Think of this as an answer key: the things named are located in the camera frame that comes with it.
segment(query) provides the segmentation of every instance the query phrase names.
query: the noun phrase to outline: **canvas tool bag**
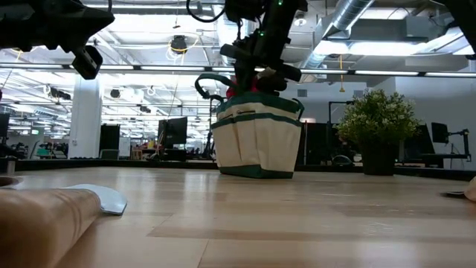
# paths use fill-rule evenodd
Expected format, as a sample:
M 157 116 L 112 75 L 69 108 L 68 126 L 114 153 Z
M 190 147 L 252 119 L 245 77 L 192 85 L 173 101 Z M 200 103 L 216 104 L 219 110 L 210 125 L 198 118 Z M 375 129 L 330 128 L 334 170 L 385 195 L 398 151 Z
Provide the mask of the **canvas tool bag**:
M 223 174 L 291 179 L 304 111 L 298 100 L 245 92 L 216 108 L 216 163 Z

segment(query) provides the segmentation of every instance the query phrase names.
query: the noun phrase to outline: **white pillar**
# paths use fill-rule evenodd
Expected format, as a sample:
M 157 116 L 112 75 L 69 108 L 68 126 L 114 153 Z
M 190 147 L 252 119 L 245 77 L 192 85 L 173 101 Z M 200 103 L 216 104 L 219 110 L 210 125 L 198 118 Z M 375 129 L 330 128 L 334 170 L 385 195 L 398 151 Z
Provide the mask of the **white pillar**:
M 99 80 L 76 76 L 68 158 L 99 156 L 103 89 Z

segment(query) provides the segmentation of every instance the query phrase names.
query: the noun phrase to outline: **bag handle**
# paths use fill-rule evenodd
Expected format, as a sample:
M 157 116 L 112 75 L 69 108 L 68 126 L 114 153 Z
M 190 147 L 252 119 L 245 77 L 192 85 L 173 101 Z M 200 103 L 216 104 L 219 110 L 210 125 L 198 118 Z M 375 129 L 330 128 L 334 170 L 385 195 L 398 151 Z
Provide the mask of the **bag handle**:
M 225 102 L 225 99 L 222 96 L 220 96 L 220 95 L 210 95 L 210 93 L 203 90 L 203 88 L 200 86 L 199 81 L 204 80 L 204 79 L 216 80 L 216 81 L 221 82 L 225 86 L 229 86 L 229 87 L 234 88 L 234 89 L 237 87 L 237 85 L 235 85 L 233 83 L 233 81 L 231 81 L 230 79 L 228 79 L 227 77 L 224 77 L 222 75 L 218 75 L 218 74 L 200 74 L 199 78 L 197 78 L 197 80 L 195 81 L 196 91 L 199 92 L 199 94 L 205 100 L 207 100 L 207 99 L 217 100 L 217 101 L 220 102 L 220 104 L 223 104 Z
M 305 110 L 304 105 L 297 98 L 293 98 L 292 100 L 297 102 L 297 104 L 299 105 L 299 111 L 300 112 L 299 112 L 299 117 L 297 117 L 297 119 L 300 120 L 300 118 L 303 116 L 303 112 Z

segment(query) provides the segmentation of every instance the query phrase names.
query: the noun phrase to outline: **green trim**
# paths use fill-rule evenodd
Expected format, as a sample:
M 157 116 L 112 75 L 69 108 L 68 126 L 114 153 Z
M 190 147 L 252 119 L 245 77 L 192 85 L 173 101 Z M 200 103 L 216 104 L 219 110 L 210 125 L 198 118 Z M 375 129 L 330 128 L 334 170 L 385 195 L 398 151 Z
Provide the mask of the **green trim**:
M 211 129 L 214 130 L 217 127 L 223 127 L 228 124 L 244 122 L 244 121 L 253 121 L 256 119 L 271 119 L 273 121 L 286 122 L 288 124 L 293 124 L 296 127 L 302 126 L 302 123 L 297 120 L 292 120 L 291 118 L 287 118 L 286 116 L 274 115 L 272 113 L 266 112 L 266 113 L 252 114 L 252 115 L 240 115 L 235 118 L 227 118 L 227 119 L 218 121 L 215 124 L 212 124 Z
M 233 176 L 244 176 L 254 179 L 292 179 L 293 172 L 262 169 L 260 165 L 246 165 L 241 167 L 221 167 L 220 172 Z
M 300 110 L 299 104 L 292 100 L 287 100 L 260 92 L 246 92 L 243 95 L 232 97 L 229 101 L 218 106 L 216 108 L 216 113 L 224 112 L 232 106 L 245 103 L 262 103 L 265 106 L 270 106 L 292 113 L 296 113 Z

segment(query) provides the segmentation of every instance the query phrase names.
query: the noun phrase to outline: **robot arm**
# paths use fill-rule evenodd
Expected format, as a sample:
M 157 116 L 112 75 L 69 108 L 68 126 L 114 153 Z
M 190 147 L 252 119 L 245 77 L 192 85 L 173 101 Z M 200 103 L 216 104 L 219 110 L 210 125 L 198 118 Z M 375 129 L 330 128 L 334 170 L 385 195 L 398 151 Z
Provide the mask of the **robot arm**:
M 45 45 L 60 46 L 76 56 L 72 65 L 85 79 L 95 79 L 103 58 L 88 39 L 111 24 L 110 12 L 96 10 L 79 0 L 1 0 L 0 49 L 31 51 Z

